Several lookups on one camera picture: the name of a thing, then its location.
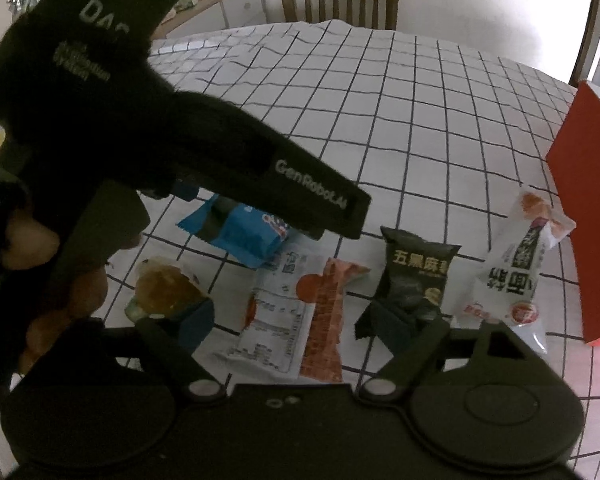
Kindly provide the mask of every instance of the white cabinet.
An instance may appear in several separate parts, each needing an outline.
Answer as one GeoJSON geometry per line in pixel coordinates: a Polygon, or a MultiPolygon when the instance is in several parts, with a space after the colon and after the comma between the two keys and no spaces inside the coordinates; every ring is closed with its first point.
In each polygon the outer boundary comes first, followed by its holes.
{"type": "Polygon", "coordinates": [[[167,33],[167,38],[182,38],[199,32],[213,32],[214,30],[222,30],[226,28],[224,24],[224,16],[220,4],[215,4],[207,10],[200,12],[188,22],[184,22],[179,27],[174,28],[167,33]]]}
{"type": "Polygon", "coordinates": [[[229,28],[243,27],[264,13],[262,0],[223,0],[221,5],[229,28]]]}

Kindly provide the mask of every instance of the tablecloth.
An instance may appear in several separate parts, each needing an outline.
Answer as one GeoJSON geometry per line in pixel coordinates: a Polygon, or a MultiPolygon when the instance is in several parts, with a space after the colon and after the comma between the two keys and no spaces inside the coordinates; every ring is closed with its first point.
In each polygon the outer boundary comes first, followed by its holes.
{"type": "MultiPolygon", "coordinates": [[[[575,90],[528,66],[433,38],[354,28],[340,21],[281,23],[154,42],[149,63],[178,89],[234,102],[342,172],[372,197],[360,240],[325,234],[321,250],[369,266],[349,287],[340,352],[359,387],[391,358],[353,325],[384,266],[381,225],[462,245],[442,309],[452,314],[471,283],[519,185],[560,199],[544,156],[575,90]]],[[[200,198],[210,194],[203,191],[200,198]]],[[[109,297],[97,313],[126,326],[134,267],[157,254],[185,260],[216,303],[217,327],[195,357],[231,387],[214,352],[241,329],[253,272],[176,223],[200,206],[145,199],[151,225],[136,250],[109,267],[109,297]]],[[[569,464],[600,479],[600,348],[582,341],[578,276],[569,238],[542,266],[537,303],[548,357],[582,400],[586,426],[569,464]]]]}

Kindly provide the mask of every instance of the checkered tablecloth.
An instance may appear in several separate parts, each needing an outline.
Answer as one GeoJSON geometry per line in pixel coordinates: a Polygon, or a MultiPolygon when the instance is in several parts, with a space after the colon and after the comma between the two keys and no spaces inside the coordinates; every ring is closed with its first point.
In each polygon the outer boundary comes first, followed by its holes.
{"type": "MultiPolygon", "coordinates": [[[[544,156],[574,89],[509,59],[332,21],[157,41],[149,62],[177,88],[221,97],[261,118],[372,196],[360,240],[326,234],[320,241],[329,254],[372,269],[349,288],[344,303],[340,352],[345,380],[353,387],[391,358],[378,340],[353,336],[384,266],[381,225],[462,245],[443,303],[443,311],[452,314],[520,183],[560,208],[544,156]]],[[[145,203],[152,223],[139,249],[113,257],[109,297],[98,314],[106,316],[107,326],[130,325],[123,308],[133,295],[138,261],[157,254],[185,260],[216,304],[218,326],[196,358],[229,388],[247,381],[229,375],[214,352],[227,348],[241,328],[253,271],[176,227],[199,200],[145,203]]],[[[547,254],[536,299],[548,361],[587,413],[570,465],[584,478],[600,479],[600,348],[582,341],[569,238],[547,254]]]]}

